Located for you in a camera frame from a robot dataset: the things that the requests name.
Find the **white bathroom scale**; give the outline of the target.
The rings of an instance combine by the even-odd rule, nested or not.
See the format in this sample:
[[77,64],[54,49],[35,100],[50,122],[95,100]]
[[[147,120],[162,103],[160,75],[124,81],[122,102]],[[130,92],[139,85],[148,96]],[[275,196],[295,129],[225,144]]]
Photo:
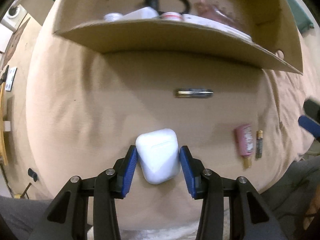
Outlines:
[[5,90],[10,92],[14,83],[14,78],[17,72],[17,67],[10,67],[7,72],[7,79],[5,82]]

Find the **black flashlight with lanyard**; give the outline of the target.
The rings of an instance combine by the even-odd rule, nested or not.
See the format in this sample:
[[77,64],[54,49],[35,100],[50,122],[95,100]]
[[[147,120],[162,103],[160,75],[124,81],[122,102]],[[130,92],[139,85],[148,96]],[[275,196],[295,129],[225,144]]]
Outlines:
[[173,1],[174,7],[176,7],[177,3],[180,2],[183,5],[183,10],[179,12],[179,14],[188,14],[191,11],[191,3],[189,0],[144,0],[144,4],[146,7],[151,7],[153,10],[157,11],[159,15],[164,14],[167,11],[163,11],[162,9],[168,9]]

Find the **pink toe separator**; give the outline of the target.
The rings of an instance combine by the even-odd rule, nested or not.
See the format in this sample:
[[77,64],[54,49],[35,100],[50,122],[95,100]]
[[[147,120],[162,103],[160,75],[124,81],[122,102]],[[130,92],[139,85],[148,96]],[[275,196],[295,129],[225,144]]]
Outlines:
[[209,20],[213,20],[229,27],[245,31],[245,25],[232,12],[228,12],[225,7],[221,7],[218,1],[200,0],[194,3],[197,15]]

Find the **white bottle red label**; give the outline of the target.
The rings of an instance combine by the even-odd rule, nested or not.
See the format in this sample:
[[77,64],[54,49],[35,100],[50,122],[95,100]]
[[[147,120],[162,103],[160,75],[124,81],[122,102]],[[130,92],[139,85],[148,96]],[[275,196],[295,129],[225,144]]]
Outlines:
[[178,12],[164,12],[160,15],[160,19],[175,21],[175,22],[182,22],[183,16]]

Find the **wooden chair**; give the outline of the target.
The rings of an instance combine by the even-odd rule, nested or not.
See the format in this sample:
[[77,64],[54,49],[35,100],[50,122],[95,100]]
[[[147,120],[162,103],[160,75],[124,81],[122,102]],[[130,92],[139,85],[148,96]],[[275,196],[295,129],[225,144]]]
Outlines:
[[4,121],[4,92],[5,82],[1,84],[1,164],[8,165],[8,157],[5,148],[4,133],[11,131],[11,124],[9,121]]

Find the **teal headboard cushion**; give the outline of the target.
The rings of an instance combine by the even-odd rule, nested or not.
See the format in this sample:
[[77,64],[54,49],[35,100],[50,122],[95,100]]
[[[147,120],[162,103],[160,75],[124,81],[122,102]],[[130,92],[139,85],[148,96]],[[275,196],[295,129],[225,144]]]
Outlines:
[[301,34],[315,27],[312,20],[296,0],[287,0],[287,2],[294,16],[296,26]]

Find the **white remote control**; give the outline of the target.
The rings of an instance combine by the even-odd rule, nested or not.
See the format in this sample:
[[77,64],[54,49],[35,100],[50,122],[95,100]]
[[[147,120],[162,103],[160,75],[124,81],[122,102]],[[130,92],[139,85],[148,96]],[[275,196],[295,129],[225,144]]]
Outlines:
[[184,22],[201,25],[208,28],[213,28],[216,30],[224,31],[225,33],[237,36],[239,38],[242,38],[244,40],[247,40],[249,42],[252,42],[252,38],[247,35],[246,33],[243,33],[242,31],[239,31],[233,27],[230,27],[228,25],[222,24],[220,22],[216,22],[214,20],[210,20],[207,18],[203,18],[200,16],[190,15],[190,14],[183,14]]

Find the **pink small bottle gold cap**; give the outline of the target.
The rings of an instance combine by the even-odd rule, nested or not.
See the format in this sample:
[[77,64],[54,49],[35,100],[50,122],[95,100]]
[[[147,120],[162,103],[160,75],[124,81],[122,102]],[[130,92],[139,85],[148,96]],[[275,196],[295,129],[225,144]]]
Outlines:
[[243,124],[234,130],[237,153],[243,161],[244,169],[252,165],[252,153],[254,150],[254,140],[250,124]]

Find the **white earbuds case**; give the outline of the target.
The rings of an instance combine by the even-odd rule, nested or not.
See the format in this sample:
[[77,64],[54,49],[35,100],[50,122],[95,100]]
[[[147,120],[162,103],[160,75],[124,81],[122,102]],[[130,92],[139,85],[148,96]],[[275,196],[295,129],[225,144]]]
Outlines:
[[180,173],[178,140],[169,128],[141,134],[135,143],[145,180],[153,185],[171,180]]

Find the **cardboard box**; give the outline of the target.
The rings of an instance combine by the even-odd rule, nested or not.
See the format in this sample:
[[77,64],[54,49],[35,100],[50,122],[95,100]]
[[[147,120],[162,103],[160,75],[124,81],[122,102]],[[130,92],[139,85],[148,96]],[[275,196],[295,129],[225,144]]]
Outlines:
[[[188,1],[195,5],[201,0]],[[302,74],[299,31],[286,0],[207,1],[231,16],[251,39],[160,18],[105,21],[109,13],[137,10],[144,0],[58,0],[53,33],[103,54],[134,50],[191,52]]]

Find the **white bottle blue label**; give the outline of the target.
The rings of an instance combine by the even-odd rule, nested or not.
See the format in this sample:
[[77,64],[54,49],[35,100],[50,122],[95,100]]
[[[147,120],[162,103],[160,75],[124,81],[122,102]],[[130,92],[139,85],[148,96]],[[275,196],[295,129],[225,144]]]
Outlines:
[[115,21],[121,20],[123,18],[123,16],[124,15],[122,15],[120,13],[112,12],[112,13],[106,14],[104,16],[104,20],[106,22],[115,22]]

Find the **black gold AA battery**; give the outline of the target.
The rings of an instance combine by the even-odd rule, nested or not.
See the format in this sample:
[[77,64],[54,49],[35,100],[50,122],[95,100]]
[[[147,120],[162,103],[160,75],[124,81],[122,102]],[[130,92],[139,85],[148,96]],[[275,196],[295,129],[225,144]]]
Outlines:
[[191,89],[191,88],[180,88],[174,91],[176,98],[210,98],[214,92],[211,89]]

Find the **washing machine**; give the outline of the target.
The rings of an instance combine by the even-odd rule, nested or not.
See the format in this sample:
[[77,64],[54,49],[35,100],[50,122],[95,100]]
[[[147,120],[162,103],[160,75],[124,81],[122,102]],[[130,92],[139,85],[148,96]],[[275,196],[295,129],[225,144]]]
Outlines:
[[15,7],[10,7],[1,20],[1,24],[10,29],[12,32],[15,32],[19,28],[26,15],[27,11],[20,4]]

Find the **white power adapter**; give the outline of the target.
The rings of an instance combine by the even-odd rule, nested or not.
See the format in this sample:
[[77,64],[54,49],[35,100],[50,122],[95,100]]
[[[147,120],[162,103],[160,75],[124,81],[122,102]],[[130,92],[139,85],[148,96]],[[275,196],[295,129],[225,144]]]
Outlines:
[[157,18],[159,13],[151,7],[144,7],[124,15],[121,20],[147,20]]

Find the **beige bed blanket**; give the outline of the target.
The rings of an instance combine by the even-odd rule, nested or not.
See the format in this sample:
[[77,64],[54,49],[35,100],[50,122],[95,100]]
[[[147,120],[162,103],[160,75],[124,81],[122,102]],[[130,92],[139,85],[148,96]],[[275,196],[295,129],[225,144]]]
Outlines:
[[[180,145],[219,175],[246,176],[264,192],[309,149],[298,124],[306,98],[319,99],[319,44],[299,33],[302,74],[208,54],[134,50],[100,53],[53,33],[58,0],[37,38],[27,84],[27,130],[42,181],[54,196],[71,176],[97,176],[140,134],[170,128]],[[176,98],[180,88],[210,98]],[[250,124],[244,169],[234,130]],[[257,131],[263,154],[255,158]]]

